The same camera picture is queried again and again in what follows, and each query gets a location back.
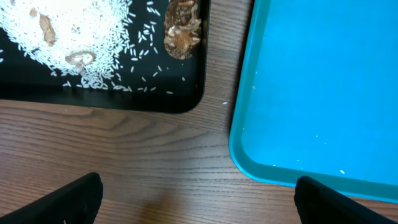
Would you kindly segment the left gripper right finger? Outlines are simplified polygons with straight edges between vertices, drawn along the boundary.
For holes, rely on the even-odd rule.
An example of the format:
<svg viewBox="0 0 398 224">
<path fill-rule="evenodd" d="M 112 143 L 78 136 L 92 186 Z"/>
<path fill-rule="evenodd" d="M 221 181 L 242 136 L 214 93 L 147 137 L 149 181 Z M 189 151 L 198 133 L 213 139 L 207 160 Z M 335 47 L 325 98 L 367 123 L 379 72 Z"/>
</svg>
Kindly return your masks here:
<svg viewBox="0 0 398 224">
<path fill-rule="evenodd" d="M 294 202 L 302 224 L 397 224 L 308 176 L 298 179 Z"/>
</svg>

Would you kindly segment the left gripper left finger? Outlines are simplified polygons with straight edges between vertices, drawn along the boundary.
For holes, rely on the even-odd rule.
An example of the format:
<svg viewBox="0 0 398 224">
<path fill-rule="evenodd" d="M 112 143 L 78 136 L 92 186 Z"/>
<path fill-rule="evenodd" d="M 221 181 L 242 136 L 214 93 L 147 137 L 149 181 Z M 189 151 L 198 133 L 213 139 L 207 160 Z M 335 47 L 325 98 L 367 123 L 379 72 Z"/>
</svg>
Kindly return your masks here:
<svg viewBox="0 0 398 224">
<path fill-rule="evenodd" d="M 1 224 L 93 224 L 103 199 L 100 175 L 90 172 L 1 217 Z"/>
</svg>

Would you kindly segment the brown food scrap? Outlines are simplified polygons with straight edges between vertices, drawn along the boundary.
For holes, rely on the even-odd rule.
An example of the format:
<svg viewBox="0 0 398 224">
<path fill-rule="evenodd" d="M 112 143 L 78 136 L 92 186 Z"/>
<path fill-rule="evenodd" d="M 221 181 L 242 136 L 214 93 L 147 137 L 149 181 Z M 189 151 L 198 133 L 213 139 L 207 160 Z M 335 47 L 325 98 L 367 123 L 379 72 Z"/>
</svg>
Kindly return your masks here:
<svg viewBox="0 0 398 224">
<path fill-rule="evenodd" d="M 201 42 L 201 19 L 197 0 L 171 0 L 165 12 L 164 47 L 176 59 L 186 60 L 193 56 Z"/>
</svg>

